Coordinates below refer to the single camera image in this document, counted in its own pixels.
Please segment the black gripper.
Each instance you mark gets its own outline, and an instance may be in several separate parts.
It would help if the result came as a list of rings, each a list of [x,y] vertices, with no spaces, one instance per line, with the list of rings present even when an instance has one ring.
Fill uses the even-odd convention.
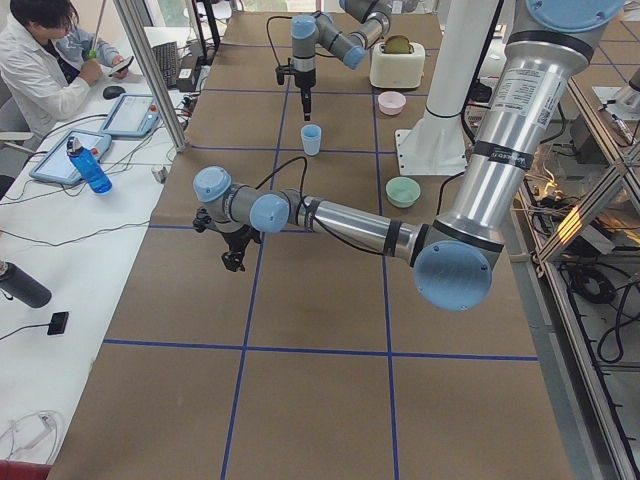
[[[279,85],[284,84],[287,75],[294,77],[295,86],[299,88],[301,93],[304,120],[310,121],[312,113],[311,90],[316,85],[315,58],[291,57],[286,65],[278,65],[275,72]]]
[[[221,255],[225,268],[231,272],[244,272],[244,257],[246,248],[251,241],[261,244],[260,232],[255,228],[231,221],[216,222],[204,207],[196,210],[192,222],[193,228],[198,233],[210,230],[219,233],[228,246],[228,251]]]

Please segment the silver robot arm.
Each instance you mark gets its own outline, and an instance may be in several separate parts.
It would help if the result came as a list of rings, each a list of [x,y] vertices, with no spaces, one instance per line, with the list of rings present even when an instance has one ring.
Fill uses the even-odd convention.
[[[503,249],[501,223],[534,161],[569,79],[585,70],[619,1],[520,1],[506,63],[480,124],[451,207],[432,224],[411,225],[305,194],[235,183],[222,167],[198,172],[193,226],[219,233],[222,260],[238,271],[250,242],[287,225],[324,231],[374,255],[401,258],[432,305],[464,311],[490,291]]]
[[[341,31],[332,16],[316,11],[290,19],[292,56],[275,68],[277,83],[294,78],[300,91],[303,117],[311,120],[312,88],[316,85],[316,47],[323,47],[351,70],[356,69],[366,52],[390,30],[392,6],[389,1],[341,1],[340,8],[360,23],[349,33]]]

